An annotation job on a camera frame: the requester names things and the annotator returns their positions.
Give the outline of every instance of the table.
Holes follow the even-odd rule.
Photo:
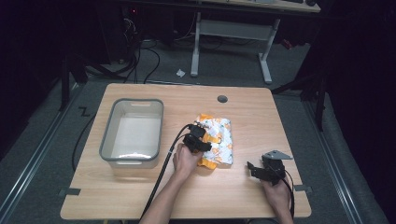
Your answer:
[[[225,95],[227,103],[218,102]],[[113,103],[120,98],[157,98],[164,104],[159,165],[153,169],[112,170],[99,147]],[[198,167],[180,191],[172,218],[274,217],[247,161],[261,167],[261,155],[277,149],[292,156],[272,93],[264,88],[110,84],[83,149],[61,211],[64,219],[139,219],[179,130],[200,113],[232,123],[233,165]],[[295,161],[284,161],[295,185],[302,185]],[[168,164],[159,192],[173,173]],[[304,191],[295,192],[295,216],[308,217]]]
[[[292,3],[286,1],[275,0],[274,3],[264,4],[258,3],[255,1],[248,0],[200,0],[199,3],[202,2],[207,3],[216,3],[223,5],[237,5],[243,7],[262,7],[262,8],[271,8],[278,10],[294,10],[301,12],[320,12],[320,7],[318,5],[314,5],[313,7],[308,6],[307,4],[299,4]],[[236,37],[236,38],[245,38],[245,39],[254,39],[254,40],[262,40],[266,41],[266,45],[264,46],[262,53],[259,53],[259,62],[262,67],[262,75],[264,78],[264,82],[266,84],[271,84],[271,74],[268,68],[267,57],[270,52],[271,46],[274,42],[274,38],[276,36],[276,31],[278,29],[278,25],[280,23],[280,19],[275,19],[274,24],[272,25],[258,25],[258,24],[247,24],[247,23],[239,23],[239,22],[229,22],[229,21],[213,21],[213,20],[201,20],[201,12],[197,13],[197,20],[195,25],[195,43],[194,50],[192,53],[192,61],[191,61],[191,76],[198,76],[198,68],[199,68],[199,43],[200,43],[200,35],[218,35],[218,36],[226,36],[226,37]]]

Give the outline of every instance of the desk leg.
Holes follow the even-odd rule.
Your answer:
[[[279,26],[279,23],[280,23],[280,19],[275,20],[274,25],[270,32],[270,36],[267,41],[267,46],[265,48],[265,52],[259,53],[260,65],[262,66],[262,75],[264,76],[264,81],[266,84],[272,83],[270,70],[268,69],[268,64],[267,64],[267,57],[268,57],[268,53],[270,52],[271,46],[274,42],[274,38],[275,38],[277,27]]]
[[[194,52],[192,53],[191,62],[191,76],[198,77],[198,65],[199,65],[199,37],[201,32],[201,12],[197,12],[197,22],[195,25],[195,45]]]

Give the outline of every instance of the orange and white package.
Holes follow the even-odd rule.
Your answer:
[[[204,153],[198,165],[215,169],[218,164],[233,164],[233,139],[231,122],[228,119],[215,119],[210,115],[201,114],[197,120],[206,130],[203,142],[211,144],[212,149]]]

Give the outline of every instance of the desk top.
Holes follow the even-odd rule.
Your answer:
[[[305,2],[293,3],[293,2],[287,2],[281,0],[274,0],[274,3],[266,4],[266,3],[258,3],[252,0],[200,0],[200,1],[207,3],[219,3],[225,5],[238,5],[244,7],[264,7],[271,9],[301,11],[301,12],[320,12],[320,7],[318,6],[318,4],[315,4],[313,7],[310,7]]]
[[[225,95],[228,102],[218,102]],[[113,103],[120,98],[163,101],[159,164],[153,169],[112,170],[99,147]],[[200,113],[232,123],[233,165],[211,171],[197,167],[178,194],[172,218],[274,217],[260,181],[251,177],[247,161],[261,166],[262,153],[277,149],[292,156],[271,92],[264,88],[110,84],[92,125],[61,211],[65,219],[139,219],[169,147],[179,130]],[[295,161],[284,161],[294,184],[301,185]],[[174,172],[170,161],[159,192]],[[295,216],[308,217],[304,191],[295,192]]]

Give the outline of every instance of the wooden table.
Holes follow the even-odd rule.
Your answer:
[[[218,102],[225,95],[228,102]],[[99,155],[107,119],[120,98],[157,98],[164,104],[159,164],[154,169],[113,170]],[[177,197],[172,218],[274,217],[247,161],[261,165],[261,155],[277,149],[292,156],[272,94],[264,88],[110,84],[92,125],[61,211],[64,219],[139,219],[162,164],[180,129],[200,113],[232,123],[233,165],[211,171],[198,167]],[[294,161],[284,161],[294,184],[301,185]],[[173,173],[170,161],[159,190]],[[295,192],[295,216],[308,217],[304,191]]]

